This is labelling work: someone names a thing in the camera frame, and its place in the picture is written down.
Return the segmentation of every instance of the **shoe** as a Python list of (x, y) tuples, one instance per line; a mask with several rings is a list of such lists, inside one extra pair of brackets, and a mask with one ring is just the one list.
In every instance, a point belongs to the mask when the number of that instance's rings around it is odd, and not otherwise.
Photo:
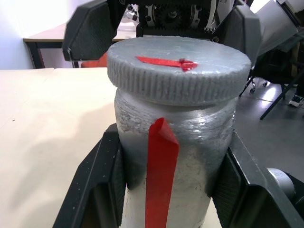
[(297, 107), (299, 107), (299, 105), (302, 105), (303, 102), (304, 102), (304, 97), (298, 96), (298, 95), (294, 95), (294, 97), (289, 102), (289, 106), (297, 108)]

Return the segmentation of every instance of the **jar lid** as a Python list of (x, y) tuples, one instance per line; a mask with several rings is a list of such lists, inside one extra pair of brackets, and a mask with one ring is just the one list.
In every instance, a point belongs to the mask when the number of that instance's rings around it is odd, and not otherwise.
[[(155, 59), (160, 59), (161, 65), (156, 65)], [(164, 60), (178, 63), (181, 59), (195, 63), (194, 68), (183, 70), (162, 64)], [(251, 62), (242, 52), (211, 41), (150, 36), (112, 45), (107, 52), (107, 66), (111, 82), (140, 99), (196, 106), (238, 96), (246, 84)]]

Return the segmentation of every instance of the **plastic jar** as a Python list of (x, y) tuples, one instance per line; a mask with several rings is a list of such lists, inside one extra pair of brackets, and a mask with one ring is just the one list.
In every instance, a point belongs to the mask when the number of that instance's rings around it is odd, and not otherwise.
[[(138, 56), (183, 58), (198, 66), (184, 72)], [(161, 117), (180, 144), (166, 228), (201, 227), (250, 60), (233, 48), (181, 37), (128, 39), (111, 46), (107, 58), (109, 78), (118, 87), (114, 105), (129, 189), (124, 227), (145, 227), (148, 131)]]

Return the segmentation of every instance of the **table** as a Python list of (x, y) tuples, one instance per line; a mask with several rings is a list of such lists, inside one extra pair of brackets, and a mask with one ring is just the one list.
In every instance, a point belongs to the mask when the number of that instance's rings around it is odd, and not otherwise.
[[(0, 227), (52, 227), (115, 91), (106, 68), (0, 71)], [(203, 228), (220, 227), (211, 203)]]
[[(45, 68), (40, 52), (41, 48), (62, 48), (65, 30), (66, 23), (28, 38), (23, 38), (23, 41), (29, 48), (32, 63), (35, 69)], [(117, 31), (117, 35), (114, 37), (113, 42), (134, 37), (136, 37), (135, 31)], [(73, 62), (73, 66), (79, 68), (78, 62)]]

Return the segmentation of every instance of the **red tape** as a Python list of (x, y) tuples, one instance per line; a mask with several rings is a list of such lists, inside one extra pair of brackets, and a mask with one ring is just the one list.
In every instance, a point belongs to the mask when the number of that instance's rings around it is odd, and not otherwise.
[(136, 56), (136, 58), (144, 63), (168, 66), (168, 67), (180, 67), (180, 68), (182, 68), (182, 70), (184, 72), (188, 71), (188, 70), (192, 70), (198, 66), (197, 63), (194, 63), (189, 60), (185, 60), (184, 58), (181, 58), (179, 61), (161, 59), (161, 58), (148, 58), (148, 57), (142, 57), (142, 56)]
[(179, 143), (164, 118), (149, 129), (145, 228), (166, 228)]

